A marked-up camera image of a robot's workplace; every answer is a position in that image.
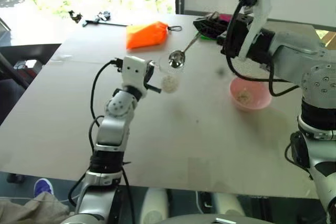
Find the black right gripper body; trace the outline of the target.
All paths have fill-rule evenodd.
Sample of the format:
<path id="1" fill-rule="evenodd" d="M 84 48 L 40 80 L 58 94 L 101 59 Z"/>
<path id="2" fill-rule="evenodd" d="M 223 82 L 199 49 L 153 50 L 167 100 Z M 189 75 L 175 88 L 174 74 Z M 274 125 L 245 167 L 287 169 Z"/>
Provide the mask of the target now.
<path id="1" fill-rule="evenodd" d="M 231 15 L 221 14 L 221 19 L 229 23 Z M 230 41 L 230 57 L 235 58 L 239 55 L 241 46 L 249 32 L 249 26 L 253 21 L 253 17 L 249 15 L 239 14 L 234 24 L 231 41 Z M 226 46 L 223 45 L 222 54 L 226 54 Z"/>

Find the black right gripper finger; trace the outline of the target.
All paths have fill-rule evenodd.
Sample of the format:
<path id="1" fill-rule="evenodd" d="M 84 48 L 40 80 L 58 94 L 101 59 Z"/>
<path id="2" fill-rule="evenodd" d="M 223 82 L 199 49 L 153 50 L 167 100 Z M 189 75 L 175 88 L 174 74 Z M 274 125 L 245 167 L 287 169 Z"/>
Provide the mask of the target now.
<path id="1" fill-rule="evenodd" d="M 201 31 L 201 37 L 204 39 L 214 40 L 218 45 L 225 45 L 227 31 L 222 31 L 221 33 L 211 32 L 211 31 Z"/>
<path id="2" fill-rule="evenodd" d="M 228 24 L 222 19 L 199 18 L 193 21 L 193 25 L 200 32 L 224 32 Z"/>

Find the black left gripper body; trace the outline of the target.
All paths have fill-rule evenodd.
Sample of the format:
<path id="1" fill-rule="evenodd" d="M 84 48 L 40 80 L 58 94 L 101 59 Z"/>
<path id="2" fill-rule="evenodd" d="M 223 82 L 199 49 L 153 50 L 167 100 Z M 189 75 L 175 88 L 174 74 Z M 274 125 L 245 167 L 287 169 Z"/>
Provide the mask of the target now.
<path id="1" fill-rule="evenodd" d="M 154 73 L 154 67 L 150 66 L 149 63 L 146 66 L 145 76 L 144 76 L 144 87 L 146 88 L 146 84 L 149 84 L 149 81 Z"/>

